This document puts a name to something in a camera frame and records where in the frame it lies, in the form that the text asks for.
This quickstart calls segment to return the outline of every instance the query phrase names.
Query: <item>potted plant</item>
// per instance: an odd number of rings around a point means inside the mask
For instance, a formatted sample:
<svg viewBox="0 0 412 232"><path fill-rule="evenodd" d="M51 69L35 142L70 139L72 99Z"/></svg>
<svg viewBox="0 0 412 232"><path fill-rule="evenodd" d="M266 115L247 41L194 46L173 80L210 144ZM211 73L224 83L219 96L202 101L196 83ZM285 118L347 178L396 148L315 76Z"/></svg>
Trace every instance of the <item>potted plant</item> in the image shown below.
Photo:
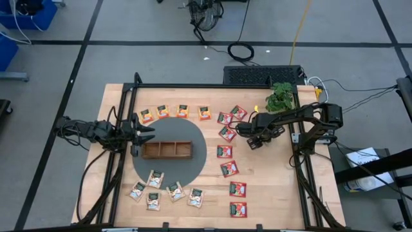
<svg viewBox="0 0 412 232"><path fill-rule="evenodd" d="M273 94L266 98L267 111L279 113L294 108L292 85L290 83L275 83L270 89L273 90Z"/></svg>

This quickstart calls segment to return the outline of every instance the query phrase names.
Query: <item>gray concrete floor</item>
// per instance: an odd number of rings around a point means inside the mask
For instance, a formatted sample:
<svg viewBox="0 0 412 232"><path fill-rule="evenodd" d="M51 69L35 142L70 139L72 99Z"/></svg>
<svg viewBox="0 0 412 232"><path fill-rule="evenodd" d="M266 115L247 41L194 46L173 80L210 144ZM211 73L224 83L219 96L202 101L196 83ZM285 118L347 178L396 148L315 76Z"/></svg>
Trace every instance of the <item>gray concrete floor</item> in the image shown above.
<svg viewBox="0 0 412 232"><path fill-rule="evenodd" d="M97 0L66 0L50 29L27 32L34 40L82 41ZM189 13L178 9L183 0L104 0L92 41L196 41ZM412 43L409 0L380 0L400 43ZM252 0L243 41L293 41L306 1ZM246 4L224 3L225 15L205 38L235 41ZM21 38L0 25L0 30ZM299 37L301 42L390 43L372 0L314 0ZM23 71L30 82L0 82L0 99L10 99L14 113L0 133L0 231L13 229L57 109L79 54L79 45L20 45L9 71ZM288 64L290 47L257 46L254 61L261 65ZM412 48L402 49L412 61ZM395 84L405 71L394 48L298 47L294 64L308 76L336 79L347 88L379 88ZM223 67L239 65L224 53L203 46L89 45L75 81L65 115L96 118L106 83L131 82L139 72L144 82L221 83ZM326 84L330 102L347 107L370 93L348 93ZM410 148L412 125L396 93L387 94L344 116L339 141L351 147ZM25 228L65 226L71 221L86 151L57 139L35 196ZM404 169L400 174L411 173ZM402 220L397 202L342 198L348 226L392 231Z"/></svg>

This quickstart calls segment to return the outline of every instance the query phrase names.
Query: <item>yellow cable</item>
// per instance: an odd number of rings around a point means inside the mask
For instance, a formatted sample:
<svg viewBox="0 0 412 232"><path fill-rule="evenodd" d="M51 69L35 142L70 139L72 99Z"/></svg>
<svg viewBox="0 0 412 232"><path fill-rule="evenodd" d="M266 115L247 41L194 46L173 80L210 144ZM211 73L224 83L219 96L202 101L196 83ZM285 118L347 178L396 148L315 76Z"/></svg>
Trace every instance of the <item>yellow cable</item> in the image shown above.
<svg viewBox="0 0 412 232"><path fill-rule="evenodd" d="M299 37L299 32L301 31L301 29L303 27L303 23L304 23L304 20L306 19L306 15L309 11L309 7L310 7L311 3L312 3L312 0L308 0L308 4L306 4L306 8L304 9L304 13L303 13L303 16L302 16L302 19L301 19L301 23L299 23L299 28L297 29L296 36L295 36L295 39L294 39L294 43L292 45L292 53L290 54L289 65L292 65L292 61L294 60L295 44L296 44L297 38Z"/></svg>

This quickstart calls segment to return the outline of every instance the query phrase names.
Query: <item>wooden table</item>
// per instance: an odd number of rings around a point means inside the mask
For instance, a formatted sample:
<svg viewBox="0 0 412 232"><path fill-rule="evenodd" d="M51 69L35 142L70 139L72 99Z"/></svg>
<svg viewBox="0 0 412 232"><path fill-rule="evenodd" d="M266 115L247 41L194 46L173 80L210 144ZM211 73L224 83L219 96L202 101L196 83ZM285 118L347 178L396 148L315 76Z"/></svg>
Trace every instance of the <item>wooden table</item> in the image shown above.
<svg viewBox="0 0 412 232"><path fill-rule="evenodd" d="M122 84L106 85L98 120L106 119L112 106L118 108L121 90ZM298 92L301 105L316 101L312 86L298 86ZM149 108L154 113L157 106L167 104L171 114L175 115L177 105L189 105L188 120L195 123L203 132L207 145L207 159L200 175L183 189L186 195L189 194L190 188L202 189L205 192L205 197L202 207L198 209L188 206L186 198L172 203L165 190L147 188L143 199L136 203L128 194L140 177L133 166L133 158L127 151L115 226L161 227L163 222L168 222L170 227L254 229L256 224L262 224L264 229L304 229L297 177L295 169L288 164L292 155L292 147L287 126L285 126L286 132L284 134L272 140L267 146L254 151L248 147L245 138L235 137L230 145L234 147L234 160L240 174L224 178L220 164L229 160L216 158L216 146L227 144L218 135L223 127L216 122L219 112L229 112L237 104L248 113L254 111L255 105L259 106L260 111L264 111L265 97L269 96L270 93L271 90L262 89L139 88L135 112ZM199 121L198 106L210 106L212 120ZM305 123L304 126L308 131L312 125ZM99 144L92 144L87 163L101 151L102 148ZM316 152L329 156L328 147L325 145L316 145ZM80 204L82 217L101 194L108 156L105 155L96 161L84 179ZM312 155L312 166L316 186L318 188L322 186L324 202L327 202L331 213L338 222L345 225L330 161ZM247 197L230 197L230 181L246 182ZM160 211L146 210L145 199L148 192L162 194ZM247 202L248 217L230 218L229 202L231 201ZM108 221L110 205L111 197L106 203L104 222ZM314 225L312 204L309 203L308 207L310 208L311 222Z"/></svg>

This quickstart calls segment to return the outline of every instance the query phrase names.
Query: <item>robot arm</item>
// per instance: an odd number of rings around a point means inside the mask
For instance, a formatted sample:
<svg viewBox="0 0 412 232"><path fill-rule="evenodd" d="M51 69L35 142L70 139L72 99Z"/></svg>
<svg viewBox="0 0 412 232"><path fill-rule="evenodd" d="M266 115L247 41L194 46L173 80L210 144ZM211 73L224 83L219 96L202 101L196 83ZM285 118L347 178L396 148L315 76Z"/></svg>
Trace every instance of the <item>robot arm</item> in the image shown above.
<svg viewBox="0 0 412 232"><path fill-rule="evenodd" d="M154 138L154 135L139 136L137 132L149 132L155 129L143 126L139 123L136 113L133 114L131 122L122 121L120 129L106 121L85 122L81 120L71 120L69 117L61 117L54 129L56 136L66 139L72 145L79 145L80 139L85 138L90 142L98 142L103 149L119 152L125 149L124 142L132 142L131 154L136 157L137 147ZM76 135L78 141L68 137Z"/></svg>
<svg viewBox="0 0 412 232"><path fill-rule="evenodd" d="M319 113L320 117L316 118L315 113ZM294 122L314 124L310 131L298 134L294 139L299 151L313 154L317 139L328 130L336 130L343 126L342 108L336 104L315 102L282 113L258 113L252 122L241 122L235 129L240 136L248 138L247 142L254 150L260 148L263 142L270 142L285 132L282 125Z"/></svg>

